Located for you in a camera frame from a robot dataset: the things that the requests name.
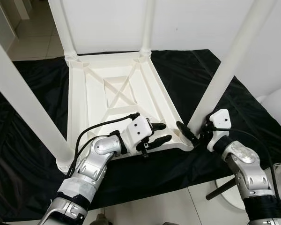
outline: black strap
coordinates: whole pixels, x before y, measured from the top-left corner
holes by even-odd
[[[88,208],[90,206],[89,200],[81,194],[77,194],[74,197],[69,197],[69,196],[65,195],[63,192],[59,191],[59,192],[57,192],[56,197],[67,199],[77,205],[80,205],[85,210],[88,210]]]
[[[120,135],[120,132],[119,130],[114,130],[112,131],[108,136],[112,136],[112,135],[116,135],[118,137],[118,139],[120,140],[120,144],[121,144],[121,154],[124,155],[124,154],[127,154],[128,151],[127,151],[127,148],[123,142],[123,139]]]

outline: robotic arm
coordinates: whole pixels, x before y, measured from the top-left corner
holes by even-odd
[[[185,125],[180,122],[177,125],[186,137],[199,142]],[[281,225],[281,210],[266,174],[260,167],[257,153],[239,141],[232,140],[225,130],[229,128],[231,123],[228,110],[220,109],[207,117],[207,123],[200,132],[200,142],[208,143],[207,149],[220,154],[234,173],[235,183],[250,219],[248,224]]]
[[[149,143],[154,131],[165,129],[166,125],[150,123],[139,113],[132,114],[130,123],[121,134],[113,131],[108,136],[99,136],[89,143],[87,156],[81,160],[74,173],[65,179],[58,189],[56,198],[38,225],[81,225],[88,207],[106,173],[106,165],[121,154],[135,155],[161,146],[171,135],[157,138]]]

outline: black cloth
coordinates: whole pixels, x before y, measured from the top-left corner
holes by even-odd
[[[187,123],[220,61],[209,50],[153,51],[151,59]],[[14,64],[66,138],[69,68],[64,59]],[[281,162],[280,125],[235,77],[216,110],[220,108],[229,110],[232,128],[258,137],[269,147],[273,162]],[[266,153],[253,139],[234,132],[230,137],[254,149],[263,168],[268,166]],[[231,175],[227,165],[204,145],[190,152],[172,149],[149,153],[146,159],[114,160],[108,164],[91,207],[149,197],[227,175]],[[0,218],[40,219],[64,178],[51,153],[0,94]]]

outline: floor tile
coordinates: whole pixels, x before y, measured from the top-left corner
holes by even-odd
[[[51,37],[20,38],[8,51],[11,60],[19,58],[45,57]]]
[[[55,57],[64,56],[64,50],[62,48],[59,36],[51,37],[47,57],[51,57],[51,56],[55,56]]]
[[[48,18],[22,20],[15,31],[19,38],[50,36],[53,26],[53,20]]]
[[[206,200],[205,196],[216,189],[215,182],[206,182],[188,187],[202,225],[245,225],[249,218],[244,210],[230,205],[221,195]]]
[[[105,215],[115,225],[201,224],[186,188],[105,207]]]

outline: black cable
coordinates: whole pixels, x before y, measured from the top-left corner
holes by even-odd
[[[91,142],[93,141],[95,138],[97,137],[102,137],[102,136],[96,136],[96,137],[93,137],[91,139],[89,139],[87,142],[85,142],[85,144],[82,146],[82,148],[79,150],[78,154],[77,154],[77,158],[80,156],[80,154],[82,153],[82,151],[86,148],[86,146]]]
[[[271,170],[271,175],[272,175],[272,180],[273,180],[273,186],[274,186],[274,191],[275,191],[276,199],[277,199],[277,202],[278,202],[278,206],[281,209],[281,199],[280,199],[279,192],[278,192],[278,186],[277,186],[276,175],[275,175],[275,171],[274,171],[274,165],[273,165],[272,158],[271,158],[270,152],[268,150],[268,147],[265,144],[263,144],[263,142],[261,140],[259,140],[257,137],[255,137],[254,135],[252,135],[252,134],[250,134],[250,133],[248,133],[246,131],[243,131],[243,130],[228,129],[228,128],[216,128],[216,127],[214,128],[214,130],[233,131],[233,132],[239,132],[239,133],[246,134],[246,135],[250,136],[251,138],[255,139],[266,150],[268,162],[270,164],[270,170]]]
[[[80,140],[81,140],[82,136],[83,136],[86,132],[88,132],[88,131],[90,131],[90,130],[92,130],[92,129],[95,129],[95,128],[97,128],[97,127],[100,127],[100,126],[107,125],[107,124],[120,122],[120,121],[129,119],[129,118],[132,119],[132,118],[134,118],[134,116],[136,116],[136,115],[137,115],[137,113],[135,113],[135,114],[130,114],[130,115],[125,116],[125,117],[123,117],[123,118],[116,119],[116,120],[110,120],[110,121],[106,121],[106,122],[103,122],[103,123],[99,123],[99,124],[93,125],[93,126],[87,128],[87,129],[83,130],[83,131],[81,132],[81,134],[79,134],[79,136],[78,136],[78,138],[77,138],[77,142],[76,142],[76,146],[75,146],[74,160],[73,160],[72,164],[70,165],[70,168],[69,168],[69,170],[68,170],[68,172],[67,172],[67,178],[69,178],[70,176],[72,176],[73,173],[74,173],[74,171],[75,171],[76,162],[77,162],[77,158],[78,158],[78,147],[79,147],[79,143],[80,143]]]

